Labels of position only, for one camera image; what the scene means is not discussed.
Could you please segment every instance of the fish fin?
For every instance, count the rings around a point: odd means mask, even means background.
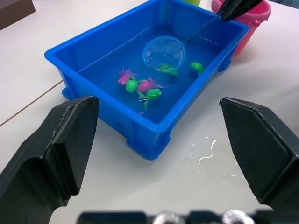
[[[148,107],[148,102],[149,102],[149,99],[147,98],[146,101],[145,101],[144,104],[143,104],[145,110],[146,110],[146,108]]]
[[[148,80],[147,79],[139,80],[139,81],[137,81],[137,83],[142,83],[144,81],[148,81]]]
[[[147,99],[147,97],[140,91],[136,90],[136,92],[139,94],[139,99]]]
[[[129,75],[127,75],[127,76],[129,76]],[[131,78],[131,79],[135,80],[135,78],[134,78],[134,77],[132,77],[132,76],[129,76],[129,78]]]
[[[132,76],[132,77],[137,76],[137,73],[133,73],[133,72],[131,71],[131,69],[127,69],[127,70],[126,70],[126,74],[127,74],[128,76]]]
[[[150,83],[152,83],[152,85],[154,85],[156,82],[149,76],[149,81]]]
[[[118,72],[118,74],[120,74],[120,76],[123,76],[123,75],[125,75],[125,74],[126,74],[126,72],[125,72],[125,69],[124,69],[124,68],[122,68],[122,70],[121,70],[121,71],[119,71],[119,72]]]

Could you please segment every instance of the fish tail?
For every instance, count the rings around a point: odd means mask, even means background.
[[[130,68],[126,70],[126,74],[127,74],[127,75],[130,75],[130,76],[132,76],[132,77],[137,76],[137,73],[133,73],[133,72],[131,71]]]
[[[162,86],[162,85],[153,85],[153,87],[156,87],[156,88],[165,88],[165,87]]]
[[[148,107],[148,102],[149,102],[149,99],[147,98],[146,101],[144,102],[144,109],[146,110],[146,108]]]
[[[149,76],[149,81],[150,81],[150,83],[152,83],[153,85],[156,83],[150,76]]]
[[[202,74],[203,72],[204,72],[203,70],[200,71],[200,72],[198,73],[198,76],[201,76],[201,74]]]
[[[139,94],[139,99],[147,99],[147,97],[140,91],[136,90],[136,92]]]

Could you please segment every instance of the metal screw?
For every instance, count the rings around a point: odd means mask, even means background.
[[[229,210],[222,216],[223,224],[255,224],[253,219],[245,212]]]
[[[186,223],[175,212],[162,211],[156,215],[153,224],[186,224]]]

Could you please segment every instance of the blue plastic tub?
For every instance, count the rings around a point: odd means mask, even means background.
[[[128,139],[128,144],[149,160],[156,159],[170,142],[170,134],[185,111],[219,71],[225,70],[249,27],[219,20],[187,44],[184,65],[178,76],[151,73],[142,61],[148,41],[170,35],[185,40],[213,19],[209,11],[181,0],[150,0],[110,21],[76,36],[45,53],[66,85],[68,99],[96,96],[99,117]],[[192,61],[203,64],[198,77]],[[138,79],[150,74],[165,85],[157,100],[144,110],[138,94],[118,85],[118,71],[130,68]]]

